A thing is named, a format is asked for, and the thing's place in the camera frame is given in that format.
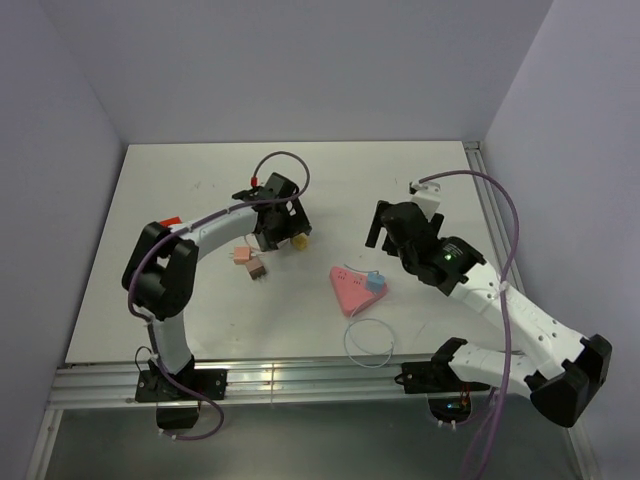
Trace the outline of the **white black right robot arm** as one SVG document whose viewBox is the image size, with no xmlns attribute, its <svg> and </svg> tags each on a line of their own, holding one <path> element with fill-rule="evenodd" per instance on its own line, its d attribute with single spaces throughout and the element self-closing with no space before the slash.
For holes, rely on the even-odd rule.
<svg viewBox="0 0 640 480">
<path fill-rule="evenodd" d="M 407 273 L 503 328 L 506 346 L 515 350 L 452 337 L 429 360 L 402 364 L 396 383 L 408 394 L 499 388 L 528 398 L 552 423 L 574 426 L 606 381 L 611 343 L 563 325 L 501 281 L 466 241 L 440 236 L 443 221 L 441 214 L 427 217 L 414 202 L 380 201 L 365 244 L 375 247 L 384 234 L 383 251 L 399 258 Z"/>
</svg>

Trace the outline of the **blue charger plug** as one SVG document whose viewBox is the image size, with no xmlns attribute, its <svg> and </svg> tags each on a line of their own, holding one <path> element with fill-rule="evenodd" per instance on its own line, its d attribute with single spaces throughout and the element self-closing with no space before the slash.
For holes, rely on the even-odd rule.
<svg viewBox="0 0 640 480">
<path fill-rule="evenodd" d="M 373 293 L 379 294 L 386 287 L 386 278 L 380 274 L 378 271 L 369 271 L 366 274 L 366 283 L 365 288 Z"/>
</svg>

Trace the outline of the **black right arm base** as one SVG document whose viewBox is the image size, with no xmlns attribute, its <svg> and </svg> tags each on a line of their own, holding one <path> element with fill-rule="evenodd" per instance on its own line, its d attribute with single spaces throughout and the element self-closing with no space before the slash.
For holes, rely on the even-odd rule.
<svg viewBox="0 0 640 480">
<path fill-rule="evenodd" d="M 495 389 L 460 380 L 448 367 L 432 361 L 405 362 L 394 377 L 407 395 L 426 395 L 429 411 L 439 424 L 470 422 L 492 405 Z"/>
</svg>

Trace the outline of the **pink triangular power strip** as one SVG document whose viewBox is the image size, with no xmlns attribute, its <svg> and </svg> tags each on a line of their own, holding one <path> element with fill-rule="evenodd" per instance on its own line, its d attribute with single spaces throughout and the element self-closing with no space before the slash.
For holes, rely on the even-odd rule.
<svg viewBox="0 0 640 480">
<path fill-rule="evenodd" d="M 388 293 L 388 285 L 379 294 L 365 288 L 369 271 L 355 271 L 334 266 L 329 272 L 329 281 L 342 314 L 351 318 L 381 300 Z"/>
</svg>

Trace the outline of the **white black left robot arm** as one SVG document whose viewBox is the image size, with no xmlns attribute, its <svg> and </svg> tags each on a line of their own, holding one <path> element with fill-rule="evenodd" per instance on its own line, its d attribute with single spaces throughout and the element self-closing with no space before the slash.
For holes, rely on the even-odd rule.
<svg viewBox="0 0 640 480">
<path fill-rule="evenodd" d="M 279 173 L 263 185 L 232 196 L 229 207 L 202 219 L 164 226 L 147 224 L 122 277 L 130 312 L 145 321 L 152 351 L 164 369 L 159 388 L 183 399 L 195 386 L 194 356 L 186 341 L 184 310 L 194 290 L 198 262 L 232 240 L 252 235 L 262 252 L 308 235 L 303 190 Z"/>
</svg>

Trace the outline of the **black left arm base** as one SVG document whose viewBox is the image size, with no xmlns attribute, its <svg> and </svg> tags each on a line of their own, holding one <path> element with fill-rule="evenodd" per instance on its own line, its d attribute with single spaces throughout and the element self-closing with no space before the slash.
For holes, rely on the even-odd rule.
<svg viewBox="0 0 640 480">
<path fill-rule="evenodd" d="M 170 375 L 174 382 L 182 385 L 178 388 L 161 373 L 153 360 L 149 360 L 148 367 L 139 372 L 134 400 L 156 404 L 157 426 L 182 433 L 196 425 L 204 404 L 185 389 L 213 401 L 223 400 L 227 376 L 226 369 L 198 369 L 191 360 L 178 375 Z"/>
</svg>

